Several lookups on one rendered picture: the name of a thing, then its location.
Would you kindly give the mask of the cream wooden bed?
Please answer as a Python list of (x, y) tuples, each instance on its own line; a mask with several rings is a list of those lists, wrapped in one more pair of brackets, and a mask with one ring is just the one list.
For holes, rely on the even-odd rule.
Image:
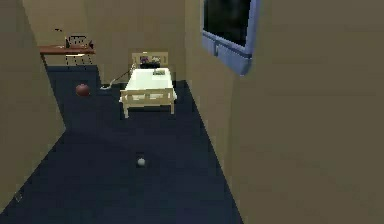
[[(165, 75), (153, 75), (155, 69), (141, 69), (141, 56), (157, 56)], [(130, 108), (169, 106), (174, 113), (177, 95), (173, 86), (171, 72), (168, 68), (167, 52), (141, 52), (132, 54), (133, 70), (126, 87), (120, 91), (119, 102), (122, 104), (124, 117), (129, 117)]]

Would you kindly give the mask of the blue framed window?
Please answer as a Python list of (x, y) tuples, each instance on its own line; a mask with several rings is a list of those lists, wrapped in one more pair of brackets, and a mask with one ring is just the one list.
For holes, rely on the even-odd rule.
[(204, 0), (203, 47), (239, 76), (248, 73), (261, 0)]

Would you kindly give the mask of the brown wooden table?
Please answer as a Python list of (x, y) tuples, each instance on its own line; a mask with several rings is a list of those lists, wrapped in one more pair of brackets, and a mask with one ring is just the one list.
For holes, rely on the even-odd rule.
[(47, 65), (45, 56), (46, 55), (59, 55), (59, 56), (83, 56), (83, 55), (93, 55), (96, 51), (90, 47), (69, 47), (66, 48), (62, 45), (49, 45), (49, 46), (39, 46), (40, 57), (43, 60), (44, 65)]

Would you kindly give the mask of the dark patterned pillow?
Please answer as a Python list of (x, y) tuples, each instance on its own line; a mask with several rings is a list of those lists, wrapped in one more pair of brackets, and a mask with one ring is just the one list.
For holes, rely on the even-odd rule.
[(157, 56), (141, 56), (141, 69), (156, 69), (161, 67), (161, 59)]

